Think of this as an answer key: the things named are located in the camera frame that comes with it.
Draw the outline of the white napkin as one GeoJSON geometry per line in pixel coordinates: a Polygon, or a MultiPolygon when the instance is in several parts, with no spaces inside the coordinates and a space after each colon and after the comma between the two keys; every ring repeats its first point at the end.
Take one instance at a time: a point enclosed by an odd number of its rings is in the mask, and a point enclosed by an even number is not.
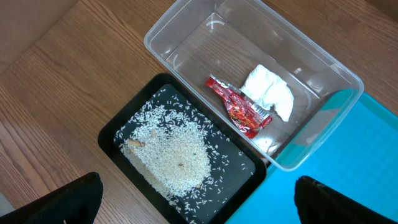
{"type": "Polygon", "coordinates": [[[250,72],[240,90],[265,110],[273,108],[282,121],[289,121],[294,96],[287,83],[263,65],[250,72]]]}

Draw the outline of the red snack wrapper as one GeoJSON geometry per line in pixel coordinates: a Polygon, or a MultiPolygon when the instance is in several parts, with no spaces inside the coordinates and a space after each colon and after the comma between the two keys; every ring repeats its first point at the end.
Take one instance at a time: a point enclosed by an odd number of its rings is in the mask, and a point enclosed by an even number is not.
{"type": "Polygon", "coordinates": [[[256,137],[260,130],[272,122],[270,112],[232,84],[213,75],[210,75],[205,84],[223,99],[232,122],[249,139],[256,137]]]}

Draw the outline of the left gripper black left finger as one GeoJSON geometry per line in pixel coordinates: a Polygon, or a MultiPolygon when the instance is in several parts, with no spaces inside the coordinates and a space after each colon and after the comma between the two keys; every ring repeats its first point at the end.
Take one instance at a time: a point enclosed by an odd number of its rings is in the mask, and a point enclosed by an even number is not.
{"type": "Polygon", "coordinates": [[[89,172],[33,202],[1,216],[1,223],[92,224],[103,197],[100,175],[89,172]]]}

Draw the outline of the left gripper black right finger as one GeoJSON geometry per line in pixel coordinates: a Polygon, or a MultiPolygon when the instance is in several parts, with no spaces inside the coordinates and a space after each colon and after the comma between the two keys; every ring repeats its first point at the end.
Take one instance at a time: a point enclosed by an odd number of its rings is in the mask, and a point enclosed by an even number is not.
{"type": "Polygon", "coordinates": [[[307,175],[296,180],[294,202],[302,224],[397,224],[307,175]]]}

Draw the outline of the white rice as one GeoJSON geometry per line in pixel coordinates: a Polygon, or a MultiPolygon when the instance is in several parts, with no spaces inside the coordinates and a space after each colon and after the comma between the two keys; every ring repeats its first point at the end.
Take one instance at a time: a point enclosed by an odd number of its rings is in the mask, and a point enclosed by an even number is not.
{"type": "Polygon", "coordinates": [[[175,96],[131,119],[138,127],[119,145],[122,154],[171,206],[192,211],[191,205],[178,207],[179,198],[198,197],[205,184],[215,186],[211,159],[220,154],[207,140],[210,120],[200,121],[175,96]]]}

